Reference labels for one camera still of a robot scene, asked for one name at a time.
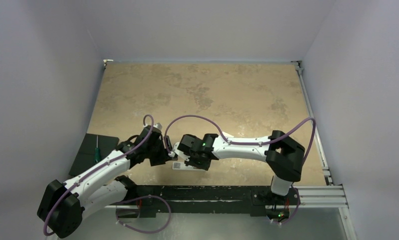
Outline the white remote control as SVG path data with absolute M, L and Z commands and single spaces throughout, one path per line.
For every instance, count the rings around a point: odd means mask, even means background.
M 184 162 L 178 161 L 172 163 L 172 169 L 178 171 L 201 171 L 201 169 L 197 167 L 186 165 Z

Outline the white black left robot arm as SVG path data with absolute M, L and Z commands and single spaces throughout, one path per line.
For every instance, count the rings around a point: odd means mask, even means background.
M 84 172 L 64 182 L 50 182 L 37 210 L 43 234 L 66 238 L 83 220 L 108 205 L 134 203 L 141 210 L 155 199 L 164 203 L 153 193 L 139 191 L 139 186 L 123 173 L 144 160 L 152 167 L 163 165 L 175 158 L 172 149 L 158 124 L 145 125 L 140 134 L 120 142 Z

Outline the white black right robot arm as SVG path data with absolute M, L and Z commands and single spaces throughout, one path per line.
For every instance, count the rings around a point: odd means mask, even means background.
M 280 130 L 270 136 L 236 138 L 207 133 L 203 138 L 185 134 L 172 150 L 187 166 L 209 170 L 213 160 L 247 159 L 264 162 L 274 173 L 269 199 L 276 204 L 288 197 L 293 183 L 299 182 L 306 149 Z

